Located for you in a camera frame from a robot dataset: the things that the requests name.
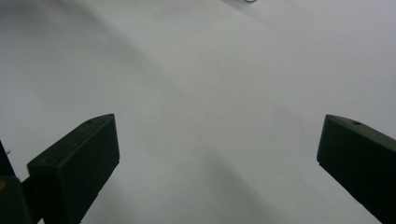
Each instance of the white floor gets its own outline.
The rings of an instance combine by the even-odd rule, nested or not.
[[[326,114],[396,137],[391,0],[2,0],[18,177],[86,119],[121,162],[82,223],[378,221],[316,161]]]

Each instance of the black plastic block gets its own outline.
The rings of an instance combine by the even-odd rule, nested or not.
[[[46,224],[78,224],[119,164],[114,115],[80,124],[29,162]]]
[[[396,223],[396,141],[360,122],[326,116],[318,162],[382,223]]]

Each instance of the white surface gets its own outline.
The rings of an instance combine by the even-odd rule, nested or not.
[[[83,223],[378,223],[316,162],[325,114],[396,136],[390,0],[0,1],[0,137],[17,175],[116,115]]]

